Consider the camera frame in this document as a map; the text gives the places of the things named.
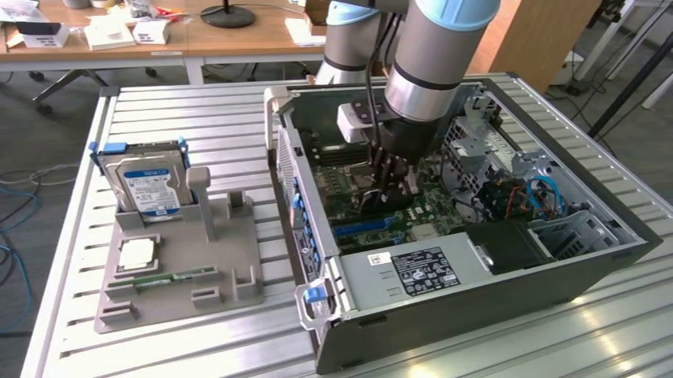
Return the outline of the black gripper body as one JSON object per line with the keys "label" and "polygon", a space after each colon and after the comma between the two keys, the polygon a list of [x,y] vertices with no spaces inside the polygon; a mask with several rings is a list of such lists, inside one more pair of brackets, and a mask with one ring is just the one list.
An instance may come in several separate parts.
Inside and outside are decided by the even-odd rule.
{"label": "black gripper body", "polygon": [[405,159],[409,164],[417,164],[427,156],[438,123],[438,120],[417,122],[406,118],[386,120],[379,125],[383,151]]}

